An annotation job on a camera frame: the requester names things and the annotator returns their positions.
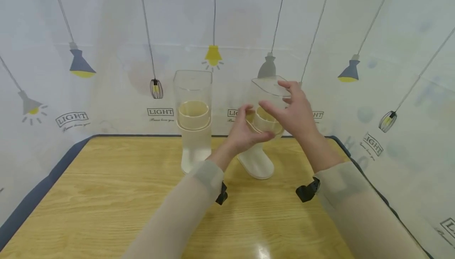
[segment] wire cage lamp drawing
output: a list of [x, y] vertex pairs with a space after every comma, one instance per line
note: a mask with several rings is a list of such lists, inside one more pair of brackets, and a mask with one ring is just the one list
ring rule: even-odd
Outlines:
[[412, 92], [416, 84], [419, 82], [420, 78], [422, 75], [425, 73], [425, 71], [428, 69], [428, 67], [431, 65], [431, 63], [434, 61], [434, 58], [439, 54], [441, 49], [446, 45], [447, 41], [450, 39], [450, 37], [453, 35], [455, 32], [455, 28], [452, 29], [450, 34], [446, 37], [446, 39], [443, 41], [443, 43], [439, 46], [439, 48], [436, 50], [436, 52], [433, 54], [431, 59], [429, 59], [428, 63], [425, 65], [423, 70], [420, 72], [419, 76], [417, 77], [416, 81], [411, 85], [410, 89], [407, 91], [407, 93], [404, 95], [404, 97], [401, 99], [400, 103], [397, 106], [397, 109], [394, 111], [389, 111], [387, 112], [382, 118], [381, 121], [379, 122], [378, 128], [383, 131], [384, 133], [387, 133], [390, 128], [392, 128], [393, 124], [395, 124], [396, 119], [398, 118], [397, 112], [398, 109], [400, 109], [401, 105], [404, 103], [404, 101], [408, 98], [409, 94]]
[[19, 97], [22, 99], [22, 122], [24, 123], [25, 121], [29, 120], [30, 125], [32, 126], [34, 123], [34, 120], [37, 121], [39, 124], [41, 124], [41, 119], [39, 116], [47, 116], [46, 112], [43, 111], [43, 109], [47, 108], [47, 105], [43, 105], [41, 102], [36, 101], [31, 99], [30, 97], [27, 96], [26, 92], [21, 88], [17, 80], [14, 78], [13, 74], [9, 70], [8, 66], [6, 65], [5, 61], [3, 61], [3, 58], [0, 56], [0, 62], [3, 65], [3, 68], [7, 71], [9, 74], [9, 77], [13, 81], [14, 85], [17, 87], [19, 90], [18, 94]]
[[359, 80], [359, 73], [357, 71], [357, 65], [360, 63], [360, 51], [362, 50], [363, 44], [367, 40], [367, 37], [371, 31], [372, 26], [376, 22], [376, 19], [379, 15], [379, 12], [381, 11], [381, 8], [382, 8], [384, 2], [385, 2], [385, 0], [381, 1], [381, 4], [379, 5], [379, 8], [376, 11], [374, 18], [372, 19], [372, 22], [365, 34], [365, 37], [363, 38], [363, 41], [360, 44], [358, 52], [352, 56], [352, 58], [349, 60], [349, 65], [338, 76], [338, 80], [340, 80], [341, 82], [351, 83], [351, 82], [356, 82]]
[[71, 32], [70, 24], [66, 17], [65, 10], [63, 8], [62, 0], [57, 0], [60, 6], [60, 11], [62, 11], [63, 19], [65, 20], [66, 29], [71, 38], [70, 41], [70, 52], [73, 55], [73, 61], [70, 66], [70, 73], [75, 74], [78, 77], [87, 79], [93, 77], [96, 74], [96, 71], [87, 63], [86, 59], [83, 57], [83, 52], [78, 49], [77, 44], [74, 41], [73, 34]]
[[155, 64], [153, 63], [152, 44], [150, 43], [149, 24], [147, 23], [147, 13], [145, 11], [145, 2], [144, 0], [141, 0], [141, 2], [143, 7], [145, 29], [147, 33], [147, 43], [149, 44], [150, 60], [152, 62], [153, 79], [150, 80], [150, 94], [152, 94], [153, 99], [162, 99], [164, 97], [164, 91], [161, 82], [156, 79]]

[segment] plastic cup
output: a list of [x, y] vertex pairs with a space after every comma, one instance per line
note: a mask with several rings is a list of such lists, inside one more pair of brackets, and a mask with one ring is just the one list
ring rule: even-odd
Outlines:
[[272, 115], [267, 113], [261, 106], [256, 109], [253, 126], [258, 131], [272, 131], [273, 133], [279, 133], [282, 130], [282, 126], [279, 122], [273, 118]]
[[186, 101], [180, 104], [178, 121], [186, 130], [201, 130], [210, 122], [209, 106], [198, 100]]

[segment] arm sleeve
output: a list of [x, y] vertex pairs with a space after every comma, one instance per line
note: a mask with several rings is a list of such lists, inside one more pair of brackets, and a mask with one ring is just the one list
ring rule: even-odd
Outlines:
[[212, 161], [195, 166], [166, 196], [123, 258], [180, 258], [191, 234], [218, 197], [223, 177]]
[[315, 178], [320, 180], [316, 194], [355, 258], [428, 258], [352, 162]]

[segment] wooden table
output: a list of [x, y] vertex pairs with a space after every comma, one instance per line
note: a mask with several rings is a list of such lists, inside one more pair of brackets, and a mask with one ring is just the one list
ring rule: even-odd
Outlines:
[[[213, 148], [222, 140], [213, 138]], [[90, 140], [0, 258], [120, 257], [182, 178], [181, 151], [179, 137]], [[227, 201], [209, 208], [183, 258], [352, 258], [318, 199], [302, 203], [295, 194], [312, 181], [296, 140], [267, 143], [264, 151], [274, 175], [254, 179], [233, 160]]]

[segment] blue lamp shade drawing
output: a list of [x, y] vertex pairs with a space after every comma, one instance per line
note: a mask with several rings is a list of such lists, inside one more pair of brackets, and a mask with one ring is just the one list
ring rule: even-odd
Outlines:
[[353, 55], [349, 61], [347, 68], [342, 71], [338, 76], [338, 80], [344, 83], [351, 83], [359, 80], [359, 74], [357, 73], [357, 65], [359, 64], [359, 55]]
[[275, 57], [272, 55], [272, 53], [267, 53], [265, 62], [261, 65], [261, 68], [259, 69], [258, 79], [273, 76], [276, 76]]
[[70, 67], [71, 73], [83, 79], [88, 79], [96, 74], [96, 71], [84, 59], [83, 52], [77, 48], [74, 42], [70, 43], [70, 52], [73, 54], [73, 62]]
[[384, 133], [387, 133], [390, 128], [395, 124], [398, 115], [396, 111], [389, 111], [386, 115], [384, 115], [379, 122], [379, 129]]

